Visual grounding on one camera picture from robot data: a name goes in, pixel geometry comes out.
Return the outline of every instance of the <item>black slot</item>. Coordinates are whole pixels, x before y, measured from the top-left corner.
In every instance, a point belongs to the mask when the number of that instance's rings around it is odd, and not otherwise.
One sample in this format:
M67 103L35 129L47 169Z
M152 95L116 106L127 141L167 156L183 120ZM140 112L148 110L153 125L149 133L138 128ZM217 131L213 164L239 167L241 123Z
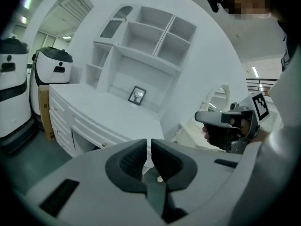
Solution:
M65 72L65 67L59 67L56 66L53 72L58 72L58 73L64 73Z
M40 205L40 208L51 216L56 217L78 185L79 182L66 179L48 196Z
M228 160L224 160L224 159L216 159L214 162L217 164L226 166L226 167L230 167L230 168L236 168L238 165L238 162L228 161Z
M5 72L12 72L16 70L16 65L15 63L3 63L1 65L0 72L5 73Z

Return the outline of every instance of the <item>railing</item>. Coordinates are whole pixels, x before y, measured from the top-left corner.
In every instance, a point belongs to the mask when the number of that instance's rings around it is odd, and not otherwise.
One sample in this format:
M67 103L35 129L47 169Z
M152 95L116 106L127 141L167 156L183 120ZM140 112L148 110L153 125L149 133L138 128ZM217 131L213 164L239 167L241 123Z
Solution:
M276 79L246 79L249 93L262 91L265 96L269 96L269 89L276 81Z

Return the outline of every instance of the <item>white desk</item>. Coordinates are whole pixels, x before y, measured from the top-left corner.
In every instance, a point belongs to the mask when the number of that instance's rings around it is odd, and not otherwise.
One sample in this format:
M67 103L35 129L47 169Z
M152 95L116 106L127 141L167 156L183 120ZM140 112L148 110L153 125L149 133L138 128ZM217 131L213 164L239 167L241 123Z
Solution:
M153 166L151 139L163 139L163 133L160 121L144 108L113 94L99 93L87 84L50 85L49 104L56 140L72 157L94 146L103 148L146 138L146 164Z

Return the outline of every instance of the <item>ceiling light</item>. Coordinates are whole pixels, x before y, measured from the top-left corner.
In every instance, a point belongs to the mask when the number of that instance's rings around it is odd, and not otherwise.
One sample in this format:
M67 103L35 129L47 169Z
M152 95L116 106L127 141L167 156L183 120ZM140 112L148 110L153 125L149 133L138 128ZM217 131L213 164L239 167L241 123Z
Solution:
M214 108L216 108L213 104L209 103L209 105L212 105Z
M30 3L32 2L32 0L24 0L23 2L23 6L24 8L29 9Z
M258 75L258 73L257 73L256 68L255 68L255 67L252 67L252 69L253 69L253 71L254 71L254 74L255 74L256 78L259 78L259 75Z
M26 17L21 17L21 22L23 23L23 24L27 24L27 18Z

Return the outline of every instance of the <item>white robot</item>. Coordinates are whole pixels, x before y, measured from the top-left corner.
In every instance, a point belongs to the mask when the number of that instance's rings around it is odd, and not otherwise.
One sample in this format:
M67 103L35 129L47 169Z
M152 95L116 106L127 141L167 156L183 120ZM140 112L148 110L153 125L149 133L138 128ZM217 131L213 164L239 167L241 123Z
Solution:
M72 56L53 47L40 48L32 57L30 101L32 111L42 129L39 107L39 85L67 84L70 80Z
M0 147L11 153L36 132L27 90L27 44L0 40Z

